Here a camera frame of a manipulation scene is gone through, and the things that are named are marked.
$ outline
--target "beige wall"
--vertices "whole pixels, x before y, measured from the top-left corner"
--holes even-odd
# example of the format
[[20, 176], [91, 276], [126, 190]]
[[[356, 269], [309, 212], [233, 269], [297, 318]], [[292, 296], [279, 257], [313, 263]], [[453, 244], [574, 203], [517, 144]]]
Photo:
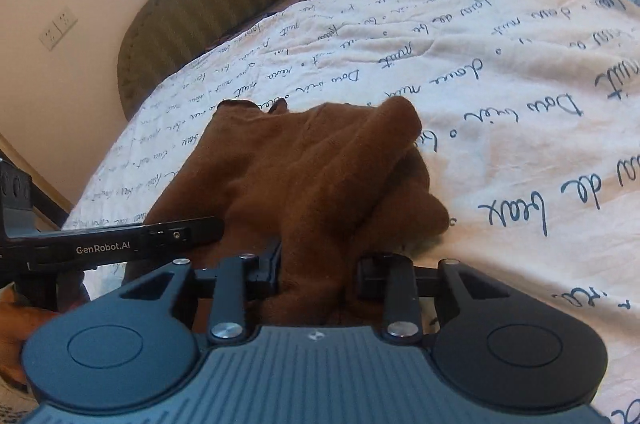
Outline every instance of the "beige wall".
[[[69, 200], [126, 126], [120, 41], [146, 0], [0, 0], [0, 133]], [[65, 5], [78, 23], [49, 52], [38, 35]]]

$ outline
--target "wooden trim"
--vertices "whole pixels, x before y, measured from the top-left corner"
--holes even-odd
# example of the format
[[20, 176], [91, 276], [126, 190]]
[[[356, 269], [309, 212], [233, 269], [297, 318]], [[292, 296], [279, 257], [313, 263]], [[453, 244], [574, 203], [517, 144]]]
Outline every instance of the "wooden trim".
[[0, 134], [0, 151], [4, 153], [15, 166], [25, 173], [31, 175], [31, 180], [38, 188], [47, 195], [51, 200], [57, 203], [62, 209], [71, 212], [73, 204], [67, 200], [53, 185], [49, 184], [39, 172], [37, 172], [29, 163], [18, 153], [9, 141]]

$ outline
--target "wall socket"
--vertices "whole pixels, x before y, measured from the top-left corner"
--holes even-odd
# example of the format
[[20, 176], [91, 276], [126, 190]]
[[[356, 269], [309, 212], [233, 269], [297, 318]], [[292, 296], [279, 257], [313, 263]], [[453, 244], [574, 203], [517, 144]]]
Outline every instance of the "wall socket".
[[49, 52], [52, 51], [54, 46], [60, 42], [60, 39], [62, 39], [77, 22], [78, 18], [74, 16], [69, 7], [64, 7], [60, 13], [44, 27], [44, 30], [39, 35], [40, 42], [49, 49]]

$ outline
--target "brown cloth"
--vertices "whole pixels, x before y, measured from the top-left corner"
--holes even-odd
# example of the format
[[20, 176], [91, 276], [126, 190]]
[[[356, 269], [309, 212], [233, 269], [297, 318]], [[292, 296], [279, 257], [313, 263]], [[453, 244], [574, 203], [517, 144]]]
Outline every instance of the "brown cloth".
[[[290, 113], [284, 99], [268, 113], [225, 100], [145, 222], [222, 217], [223, 239], [194, 250], [194, 267], [261, 253], [281, 238], [280, 294], [258, 307], [263, 324], [373, 323], [380, 307], [355, 301], [350, 288], [356, 261], [449, 226], [414, 146], [420, 130], [399, 96], [303, 113]], [[149, 266], [127, 264], [126, 280]]]

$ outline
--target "mattress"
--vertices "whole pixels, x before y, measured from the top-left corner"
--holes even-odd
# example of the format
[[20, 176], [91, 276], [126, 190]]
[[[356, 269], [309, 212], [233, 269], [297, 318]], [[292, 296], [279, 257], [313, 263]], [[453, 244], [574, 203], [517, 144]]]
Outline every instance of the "mattress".
[[[223, 99], [292, 111], [407, 97], [455, 257], [591, 325], [594, 400], [640, 412], [640, 9], [628, 0], [313, 0], [166, 79], [97, 169], [66, 228], [143, 221]], [[86, 276], [92, 296], [122, 265]]]

